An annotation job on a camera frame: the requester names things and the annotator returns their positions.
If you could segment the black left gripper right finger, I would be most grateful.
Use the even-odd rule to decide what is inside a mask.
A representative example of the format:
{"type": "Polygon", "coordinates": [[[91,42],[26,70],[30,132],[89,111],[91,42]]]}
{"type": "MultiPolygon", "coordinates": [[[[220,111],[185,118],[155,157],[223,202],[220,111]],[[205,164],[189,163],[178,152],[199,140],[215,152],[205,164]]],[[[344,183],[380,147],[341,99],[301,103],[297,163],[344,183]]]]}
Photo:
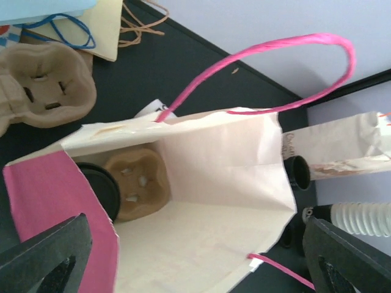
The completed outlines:
{"type": "Polygon", "coordinates": [[[303,247],[316,292],[390,292],[390,256],[333,224],[309,218],[303,247]]]}

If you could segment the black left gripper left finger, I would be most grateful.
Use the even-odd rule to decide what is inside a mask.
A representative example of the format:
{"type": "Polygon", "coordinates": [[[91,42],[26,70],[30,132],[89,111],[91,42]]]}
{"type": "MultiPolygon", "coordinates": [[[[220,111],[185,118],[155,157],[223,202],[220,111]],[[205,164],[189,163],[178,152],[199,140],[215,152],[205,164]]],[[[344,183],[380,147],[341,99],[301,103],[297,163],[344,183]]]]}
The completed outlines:
{"type": "Polygon", "coordinates": [[[78,292],[92,249],[85,214],[1,253],[1,292],[78,292]]]}

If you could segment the black coffee cup lid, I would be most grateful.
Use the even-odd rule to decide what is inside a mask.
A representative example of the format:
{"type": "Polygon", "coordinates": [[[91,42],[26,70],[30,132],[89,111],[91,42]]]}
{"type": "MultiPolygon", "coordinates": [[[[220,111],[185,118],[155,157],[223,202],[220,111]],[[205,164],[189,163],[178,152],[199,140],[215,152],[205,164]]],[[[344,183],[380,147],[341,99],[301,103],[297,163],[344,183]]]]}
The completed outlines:
{"type": "Polygon", "coordinates": [[[121,204],[120,189],[117,181],[107,170],[96,164],[78,162],[76,165],[88,180],[98,201],[111,221],[114,222],[119,214],[121,204]]]}

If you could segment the black lid stack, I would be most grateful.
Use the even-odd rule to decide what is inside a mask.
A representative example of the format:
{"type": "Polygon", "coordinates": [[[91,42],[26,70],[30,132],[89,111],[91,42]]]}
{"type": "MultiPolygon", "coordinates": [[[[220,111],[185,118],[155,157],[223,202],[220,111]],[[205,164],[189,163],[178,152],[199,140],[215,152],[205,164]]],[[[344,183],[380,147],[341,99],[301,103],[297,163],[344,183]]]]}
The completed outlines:
{"type": "Polygon", "coordinates": [[[310,186],[310,169],[302,156],[292,156],[283,161],[293,190],[307,190],[310,186]]]}

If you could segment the brown pulp cup carrier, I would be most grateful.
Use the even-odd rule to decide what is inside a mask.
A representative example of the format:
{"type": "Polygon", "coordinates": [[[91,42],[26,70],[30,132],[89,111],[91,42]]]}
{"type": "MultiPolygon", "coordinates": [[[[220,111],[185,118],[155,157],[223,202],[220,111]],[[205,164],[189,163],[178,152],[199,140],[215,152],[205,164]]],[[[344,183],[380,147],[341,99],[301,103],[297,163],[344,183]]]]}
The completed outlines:
{"type": "Polygon", "coordinates": [[[170,186],[166,165],[157,152],[148,148],[122,151],[111,156],[104,168],[119,186],[119,220],[148,216],[168,203],[170,186]]]}

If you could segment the cream paper bag pink sides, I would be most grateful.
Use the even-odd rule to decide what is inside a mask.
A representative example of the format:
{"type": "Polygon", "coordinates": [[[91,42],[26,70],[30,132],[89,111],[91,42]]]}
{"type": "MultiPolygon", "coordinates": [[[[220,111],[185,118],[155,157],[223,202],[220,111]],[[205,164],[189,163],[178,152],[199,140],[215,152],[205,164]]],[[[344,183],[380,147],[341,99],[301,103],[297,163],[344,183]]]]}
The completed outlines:
{"type": "Polygon", "coordinates": [[[21,243],[85,214],[92,249],[78,292],[227,292],[250,271],[250,253],[269,250],[296,213],[282,159],[278,115],[323,91],[271,109],[234,108],[170,118],[203,81],[249,55],[298,45],[346,52],[340,87],[356,67],[352,43],[310,34],[251,46],[198,75],[163,112],[85,125],[3,170],[21,243]],[[76,165],[100,167],[122,151],[148,148],[166,165],[170,199],[159,211],[112,222],[76,165]]]}

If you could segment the small stack paper cups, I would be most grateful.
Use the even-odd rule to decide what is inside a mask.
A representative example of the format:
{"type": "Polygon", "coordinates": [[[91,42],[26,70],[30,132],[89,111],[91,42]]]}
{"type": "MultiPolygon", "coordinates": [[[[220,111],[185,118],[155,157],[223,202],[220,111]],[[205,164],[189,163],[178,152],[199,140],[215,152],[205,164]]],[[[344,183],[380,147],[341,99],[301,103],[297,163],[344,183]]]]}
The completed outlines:
{"type": "Polygon", "coordinates": [[[167,109],[167,106],[160,100],[155,99],[149,104],[147,104],[144,108],[142,108],[134,117],[142,117],[144,115],[148,115],[154,112],[162,112],[167,109]]]}

